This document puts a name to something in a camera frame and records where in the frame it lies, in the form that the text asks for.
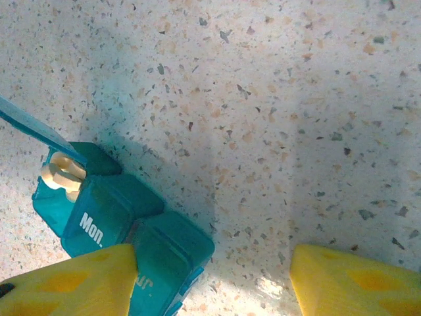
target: speckled countertop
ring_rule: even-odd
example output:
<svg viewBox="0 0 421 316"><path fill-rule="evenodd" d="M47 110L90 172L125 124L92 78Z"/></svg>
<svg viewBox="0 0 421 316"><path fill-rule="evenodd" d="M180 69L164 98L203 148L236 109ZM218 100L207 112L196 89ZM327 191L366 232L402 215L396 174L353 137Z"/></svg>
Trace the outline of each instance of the speckled countertop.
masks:
<svg viewBox="0 0 421 316"><path fill-rule="evenodd" d="M415 271L419 1L2 1L0 94L100 144L216 252L180 315L300 315L313 242ZM0 122L0 279L67 258L47 147Z"/></svg>

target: yellow plastic piece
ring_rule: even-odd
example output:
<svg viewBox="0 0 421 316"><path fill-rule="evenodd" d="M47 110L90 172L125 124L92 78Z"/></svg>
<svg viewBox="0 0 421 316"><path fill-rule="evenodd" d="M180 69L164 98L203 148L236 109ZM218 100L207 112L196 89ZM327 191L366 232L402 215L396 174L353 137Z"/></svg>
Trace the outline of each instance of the yellow plastic piece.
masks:
<svg viewBox="0 0 421 316"><path fill-rule="evenodd" d="M302 244L289 275L304 316L421 316L421 273Z"/></svg>
<svg viewBox="0 0 421 316"><path fill-rule="evenodd" d="M0 316L126 316L137 278L132 245L117 245L14 276Z"/></svg>

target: pill box lid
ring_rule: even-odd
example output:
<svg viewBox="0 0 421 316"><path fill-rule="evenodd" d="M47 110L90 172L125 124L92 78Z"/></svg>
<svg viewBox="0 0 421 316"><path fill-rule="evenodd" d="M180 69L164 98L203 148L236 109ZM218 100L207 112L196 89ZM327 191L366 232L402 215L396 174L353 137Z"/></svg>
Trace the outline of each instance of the pill box lid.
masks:
<svg viewBox="0 0 421 316"><path fill-rule="evenodd" d="M0 117L21 132L67 154L83 166L86 165L87 159L78 153L59 133L1 96Z"/></svg>

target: pill organizer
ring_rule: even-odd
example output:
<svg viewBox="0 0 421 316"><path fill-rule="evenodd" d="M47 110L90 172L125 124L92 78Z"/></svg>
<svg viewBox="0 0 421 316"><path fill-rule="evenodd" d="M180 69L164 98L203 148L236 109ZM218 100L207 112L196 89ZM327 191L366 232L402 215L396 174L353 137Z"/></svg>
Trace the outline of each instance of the pill organizer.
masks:
<svg viewBox="0 0 421 316"><path fill-rule="evenodd" d="M68 142L41 121L0 97L0 117L86 171L76 201L41 177L32 196L35 211L76 257L121 243L135 247L138 277L129 316L176 315L214 252L212 240L185 216L164 211L156 192L93 143Z"/></svg>

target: speckled floor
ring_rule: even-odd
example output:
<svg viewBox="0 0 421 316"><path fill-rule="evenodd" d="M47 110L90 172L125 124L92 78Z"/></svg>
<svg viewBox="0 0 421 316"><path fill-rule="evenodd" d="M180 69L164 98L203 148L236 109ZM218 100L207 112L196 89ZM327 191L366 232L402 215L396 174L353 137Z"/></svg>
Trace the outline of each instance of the speckled floor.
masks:
<svg viewBox="0 0 421 316"><path fill-rule="evenodd" d="M421 269L419 1L2 1L0 94L213 234L180 315L300 315L313 242ZM67 258L0 122L0 279Z"/></svg>

